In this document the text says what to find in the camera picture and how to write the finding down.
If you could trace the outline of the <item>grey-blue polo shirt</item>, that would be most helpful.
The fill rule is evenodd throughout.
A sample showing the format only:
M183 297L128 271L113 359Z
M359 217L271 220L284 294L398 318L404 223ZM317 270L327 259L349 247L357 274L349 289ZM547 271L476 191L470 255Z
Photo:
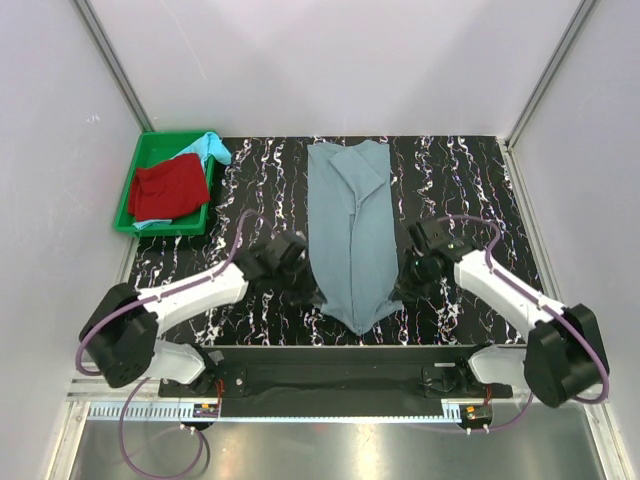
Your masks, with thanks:
M308 248L321 311L363 335L402 308L392 299L399 267L390 149L365 140L307 152Z

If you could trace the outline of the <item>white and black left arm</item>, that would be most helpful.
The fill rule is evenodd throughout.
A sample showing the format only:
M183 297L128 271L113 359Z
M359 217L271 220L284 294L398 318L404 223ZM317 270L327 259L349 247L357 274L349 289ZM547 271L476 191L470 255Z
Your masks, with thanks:
M193 396L212 395L224 383L223 357L163 336L207 310L237 304L262 290L279 290L292 304L322 302L301 233L284 231L164 286L113 286L81 330L79 353L91 358L95 374L112 388L156 378Z

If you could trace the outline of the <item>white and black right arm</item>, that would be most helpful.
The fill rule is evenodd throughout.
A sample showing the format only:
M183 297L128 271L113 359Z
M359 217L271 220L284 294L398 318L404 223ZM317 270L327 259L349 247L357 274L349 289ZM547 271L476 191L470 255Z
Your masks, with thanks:
M544 405L569 400L598 404L608 399L610 367L595 313L583 304L569 307L519 279L492 250L500 228L485 247L447 232L442 219L422 220L408 229L412 245L395 287L401 299L424 298L446 280L498 313L520 333L521 347L480 346L454 371L454 384L466 396L489 385L525 388Z

